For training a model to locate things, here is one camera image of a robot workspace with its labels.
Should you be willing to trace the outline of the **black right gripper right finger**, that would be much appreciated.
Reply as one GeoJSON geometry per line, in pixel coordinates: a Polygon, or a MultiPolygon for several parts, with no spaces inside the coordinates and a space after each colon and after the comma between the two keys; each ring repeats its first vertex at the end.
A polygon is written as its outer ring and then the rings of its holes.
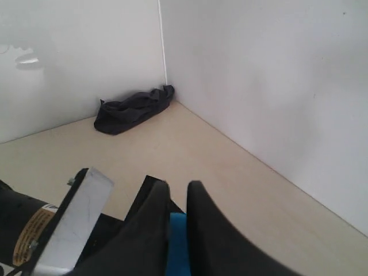
{"type": "Polygon", "coordinates": [[[276,275],[275,262],[231,224],[200,181],[187,188],[187,235],[193,275],[276,275]]]}

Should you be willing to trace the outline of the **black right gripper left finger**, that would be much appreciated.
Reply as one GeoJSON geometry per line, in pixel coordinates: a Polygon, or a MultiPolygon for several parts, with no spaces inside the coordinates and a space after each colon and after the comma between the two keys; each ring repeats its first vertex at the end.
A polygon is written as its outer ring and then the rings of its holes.
{"type": "Polygon", "coordinates": [[[119,234],[74,275],[165,275],[169,204],[168,184],[156,182],[119,234]]]}

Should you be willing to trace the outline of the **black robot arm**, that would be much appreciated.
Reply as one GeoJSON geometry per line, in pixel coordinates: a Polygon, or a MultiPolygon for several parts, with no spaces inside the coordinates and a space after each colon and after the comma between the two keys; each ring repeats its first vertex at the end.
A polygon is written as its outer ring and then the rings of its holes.
{"type": "Polygon", "coordinates": [[[125,220],[102,213],[113,182],[85,169],[60,206],[1,183],[1,263],[21,275],[291,275],[245,238],[203,184],[187,210],[146,176],[125,220]]]}

